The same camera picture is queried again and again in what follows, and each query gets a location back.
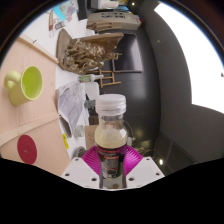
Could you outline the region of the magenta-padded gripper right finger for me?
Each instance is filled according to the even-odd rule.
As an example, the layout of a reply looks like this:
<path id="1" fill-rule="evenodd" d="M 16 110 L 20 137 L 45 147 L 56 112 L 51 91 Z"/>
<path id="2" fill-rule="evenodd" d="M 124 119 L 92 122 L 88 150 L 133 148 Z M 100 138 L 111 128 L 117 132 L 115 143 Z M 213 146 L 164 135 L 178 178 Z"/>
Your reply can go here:
<path id="1" fill-rule="evenodd" d="M 143 187 L 164 177 L 151 157 L 143 157 L 130 146 L 124 157 L 123 172 L 127 189 Z"/>

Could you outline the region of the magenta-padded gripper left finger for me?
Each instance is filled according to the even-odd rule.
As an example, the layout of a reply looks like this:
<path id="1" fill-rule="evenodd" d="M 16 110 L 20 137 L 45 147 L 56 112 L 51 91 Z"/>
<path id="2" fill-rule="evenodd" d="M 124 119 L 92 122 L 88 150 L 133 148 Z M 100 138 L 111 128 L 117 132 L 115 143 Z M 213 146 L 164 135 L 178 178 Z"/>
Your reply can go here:
<path id="1" fill-rule="evenodd" d="M 74 157 L 65 169 L 62 178 L 84 188 L 100 188 L 101 163 L 95 146 L 82 157 Z"/>

